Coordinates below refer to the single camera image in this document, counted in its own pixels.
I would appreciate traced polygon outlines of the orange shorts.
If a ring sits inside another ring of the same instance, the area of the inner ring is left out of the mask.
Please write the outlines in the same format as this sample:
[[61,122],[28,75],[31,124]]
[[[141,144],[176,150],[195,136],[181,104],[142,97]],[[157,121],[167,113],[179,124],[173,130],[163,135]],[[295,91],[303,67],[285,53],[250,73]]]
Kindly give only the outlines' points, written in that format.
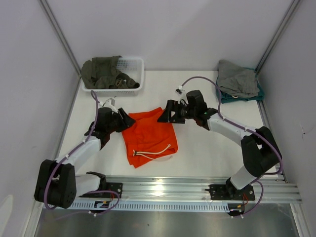
[[148,112],[130,113],[136,123],[122,132],[126,155],[130,165],[139,168],[151,161],[165,161],[178,152],[174,128],[170,123],[160,123],[163,109],[158,107]]

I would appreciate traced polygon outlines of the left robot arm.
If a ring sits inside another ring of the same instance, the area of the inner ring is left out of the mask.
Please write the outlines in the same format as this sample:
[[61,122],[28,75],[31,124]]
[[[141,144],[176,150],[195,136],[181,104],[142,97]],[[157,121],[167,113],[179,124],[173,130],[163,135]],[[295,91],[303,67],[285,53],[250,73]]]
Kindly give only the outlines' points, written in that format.
[[89,158],[101,151],[112,133],[131,128],[136,120],[123,108],[99,108],[83,140],[65,155],[55,160],[44,160],[39,168],[34,199],[44,203],[47,209],[69,208],[77,197],[103,197],[107,190],[106,176],[98,172],[77,175],[76,172]]

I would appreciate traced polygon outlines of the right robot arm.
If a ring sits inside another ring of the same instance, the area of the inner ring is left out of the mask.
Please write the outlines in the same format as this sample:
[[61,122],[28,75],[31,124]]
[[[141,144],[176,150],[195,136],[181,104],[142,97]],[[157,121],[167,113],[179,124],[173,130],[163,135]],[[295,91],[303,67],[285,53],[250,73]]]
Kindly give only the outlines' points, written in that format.
[[219,133],[241,147],[243,166],[225,183],[225,192],[229,198],[237,199],[247,186],[281,163],[281,154],[267,127],[248,128],[229,120],[218,109],[209,108],[199,90],[188,92],[186,98],[180,101],[168,100],[157,121],[184,124],[186,120],[193,119],[198,126]]

